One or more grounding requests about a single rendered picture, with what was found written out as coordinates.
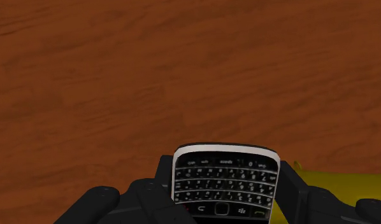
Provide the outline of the black keypad phone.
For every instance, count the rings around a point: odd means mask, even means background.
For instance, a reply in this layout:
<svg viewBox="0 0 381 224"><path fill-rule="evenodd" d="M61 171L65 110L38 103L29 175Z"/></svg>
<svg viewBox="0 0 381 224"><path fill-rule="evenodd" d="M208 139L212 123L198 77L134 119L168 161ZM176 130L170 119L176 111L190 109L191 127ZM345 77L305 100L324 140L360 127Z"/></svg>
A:
<svg viewBox="0 0 381 224"><path fill-rule="evenodd" d="M173 154L171 198L197 224L271 224L279 171L262 146L189 143Z"/></svg>

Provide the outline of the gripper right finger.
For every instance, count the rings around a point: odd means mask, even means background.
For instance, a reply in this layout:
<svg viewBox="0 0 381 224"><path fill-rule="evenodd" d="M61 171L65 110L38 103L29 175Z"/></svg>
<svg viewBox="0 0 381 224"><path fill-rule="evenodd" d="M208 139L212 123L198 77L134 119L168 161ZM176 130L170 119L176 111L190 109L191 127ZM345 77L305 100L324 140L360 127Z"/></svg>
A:
<svg viewBox="0 0 381 224"><path fill-rule="evenodd" d="M275 201L288 224L381 224L381 200L347 205L329 190L306 184L286 161L280 162Z"/></svg>

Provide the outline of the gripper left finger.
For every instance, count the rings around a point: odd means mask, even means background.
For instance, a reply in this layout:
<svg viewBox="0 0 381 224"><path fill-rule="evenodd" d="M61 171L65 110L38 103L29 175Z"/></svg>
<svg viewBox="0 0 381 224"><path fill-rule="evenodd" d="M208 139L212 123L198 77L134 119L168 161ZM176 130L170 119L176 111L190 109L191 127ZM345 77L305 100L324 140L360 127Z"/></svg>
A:
<svg viewBox="0 0 381 224"><path fill-rule="evenodd" d="M169 196L172 162L161 156L155 177L133 181L123 194L110 186L87 190L54 224L197 224Z"/></svg>

